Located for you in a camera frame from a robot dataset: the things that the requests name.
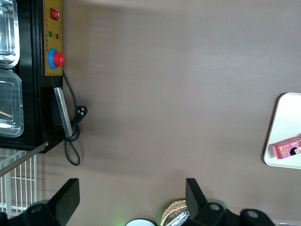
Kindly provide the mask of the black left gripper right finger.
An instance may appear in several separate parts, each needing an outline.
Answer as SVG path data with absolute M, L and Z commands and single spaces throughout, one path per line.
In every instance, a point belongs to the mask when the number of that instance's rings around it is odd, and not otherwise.
M 243 209 L 239 215 L 217 202 L 209 202 L 194 178 L 186 179 L 185 199 L 190 217 L 187 226 L 273 226 L 262 211 Z

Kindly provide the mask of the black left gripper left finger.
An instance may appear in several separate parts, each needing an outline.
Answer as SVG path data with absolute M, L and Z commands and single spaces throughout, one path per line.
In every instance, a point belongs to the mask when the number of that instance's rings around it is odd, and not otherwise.
M 80 203 L 79 180 L 70 178 L 50 200 L 34 203 L 19 216 L 0 213 L 2 226 L 65 226 Z

